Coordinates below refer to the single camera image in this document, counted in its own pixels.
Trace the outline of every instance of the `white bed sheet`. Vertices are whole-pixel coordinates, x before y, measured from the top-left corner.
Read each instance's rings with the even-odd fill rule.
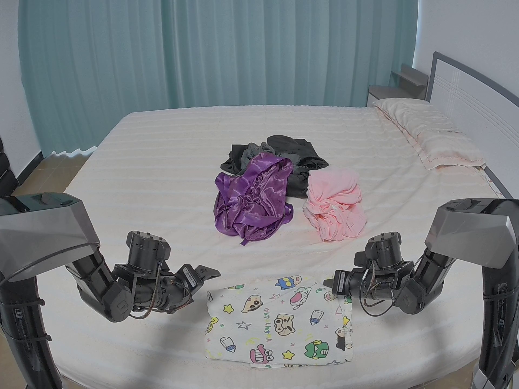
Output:
[[[266,241],[241,246],[214,227],[213,204],[231,144],[285,134],[311,141],[329,163],[360,173],[368,223],[355,240],[323,243],[290,198],[294,219]],[[396,230],[402,254],[415,260],[436,208],[460,197],[496,197],[473,167],[426,171],[400,131],[375,108],[248,106],[132,113],[88,159],[66,190],[81,198],[110,267],[127,260],[127,232],[166,238],[173,272],[183,263],[219,269],[190,306],[145,321],[106,321],[80,299],[64,268],[38,277],[56,364],[94,389],[372,388],[404,389],[449,373],[479,352],[481,268],[458,261],[442,294],[418,315],[393,308],[365,315],[354,299],[354,359],[338,366],[251,369],[208,360],[206,291],[289,275],[333,275],[354,267],[369,237]]]

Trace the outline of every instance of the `purple satin garment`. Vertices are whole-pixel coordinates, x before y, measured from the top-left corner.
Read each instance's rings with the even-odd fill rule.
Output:
[[[262,152],[250,160],[242,176],[218,174],[214,225],[219,232],[239,235],[246,245],[271,237],[290,222],[294,207],[285,203],[285,195],[291,172],[290,159]]]

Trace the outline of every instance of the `pink garment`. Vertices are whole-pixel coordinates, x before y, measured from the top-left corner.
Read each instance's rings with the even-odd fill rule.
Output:
[[[310,170],[308,200],[302,211],[323,241],[357,237],[364,229],[366,215],[360,205],[359,173],[328,166]]]

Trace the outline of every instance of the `white pillow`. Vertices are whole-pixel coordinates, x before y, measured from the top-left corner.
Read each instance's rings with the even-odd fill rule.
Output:
[[[439,165],[485,163],[482,152],[467,135],[427,101],[387,98],[373,105],[402,131],[427,170]]]

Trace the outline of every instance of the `white wall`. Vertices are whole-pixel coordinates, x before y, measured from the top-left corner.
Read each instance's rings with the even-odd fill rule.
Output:
[[[414,67],[438,51],[519,96],[519,0],[419,0]]]
[[[41,151],[21,81],[18,2],[0,0],[0,138],[16,177]]]

